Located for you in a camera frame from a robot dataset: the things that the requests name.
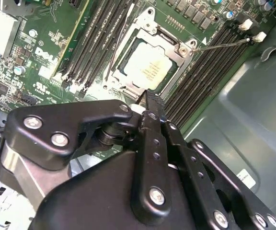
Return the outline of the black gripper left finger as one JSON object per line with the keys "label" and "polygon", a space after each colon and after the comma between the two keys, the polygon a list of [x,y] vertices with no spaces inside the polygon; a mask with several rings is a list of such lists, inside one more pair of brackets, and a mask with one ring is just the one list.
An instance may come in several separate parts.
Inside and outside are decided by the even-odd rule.
{"label": "black gripper left finger", "polygon": [[70,161],[113,145],[135,158],[130,205],[138,218],[171,211],[167,179],[170,123],[163,106],[144,91],[131,106],[101,100],[20,107],[7,117],[0,148],[0,180],[23,194],[36,217],[85,214],[85,173],[70,177]]}

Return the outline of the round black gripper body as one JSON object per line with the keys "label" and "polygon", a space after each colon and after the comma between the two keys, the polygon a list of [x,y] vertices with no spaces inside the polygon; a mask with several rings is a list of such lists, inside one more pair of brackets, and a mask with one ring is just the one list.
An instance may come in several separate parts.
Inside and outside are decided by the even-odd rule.
{"label": "round black gripper body", "polygon": [[119,153],[59,185],[42,201],[28,230],[208,229],[189,206],[179,173],[171,167],[169,215],[156,226],[141,223],[130,205],[134,165],[134,152]]}

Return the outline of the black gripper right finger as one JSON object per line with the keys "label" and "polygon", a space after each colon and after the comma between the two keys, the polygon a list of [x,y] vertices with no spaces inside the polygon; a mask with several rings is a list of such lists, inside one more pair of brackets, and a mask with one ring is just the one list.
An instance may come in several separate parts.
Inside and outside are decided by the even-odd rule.
{"label": "black gripper right finger", "polygon": [[186,142],[151,92],[147,109],[161,121],[168,159],[178,168],[197,230],[276,230],[276,215],[205,143]]}

